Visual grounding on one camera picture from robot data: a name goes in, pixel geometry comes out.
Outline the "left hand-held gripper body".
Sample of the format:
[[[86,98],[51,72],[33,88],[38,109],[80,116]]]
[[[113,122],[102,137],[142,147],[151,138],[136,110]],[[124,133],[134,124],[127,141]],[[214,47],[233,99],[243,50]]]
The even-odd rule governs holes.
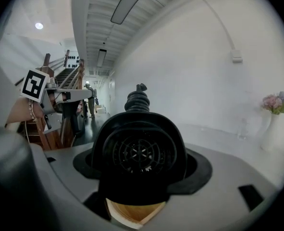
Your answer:
[[[37,120],[34,104],[37,103],[43,112],[45,127],[43,132],[52,132],[61,128],[62,119],[55,111],[50,96],[56,104],[71,103],[90,98],[92,91],[78,89],[62,89],[55,82],[55,78],[39,70],[29,70],[23,79],[21,95],[28,98],[29,111],[32,119]]]

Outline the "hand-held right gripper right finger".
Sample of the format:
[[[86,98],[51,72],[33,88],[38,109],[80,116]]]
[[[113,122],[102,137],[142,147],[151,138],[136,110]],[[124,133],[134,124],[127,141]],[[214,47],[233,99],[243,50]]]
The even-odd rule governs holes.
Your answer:
[[[248,163],[232,155],[193,144],[186,147],[205,156],[212,165],[212,177],[192,195],[171,196],[165,207],[148,223],[144,231],[227,231],[242,230],[269,206],[278,188]],[[250,211],[239,187],[253,185],[264,198]]]

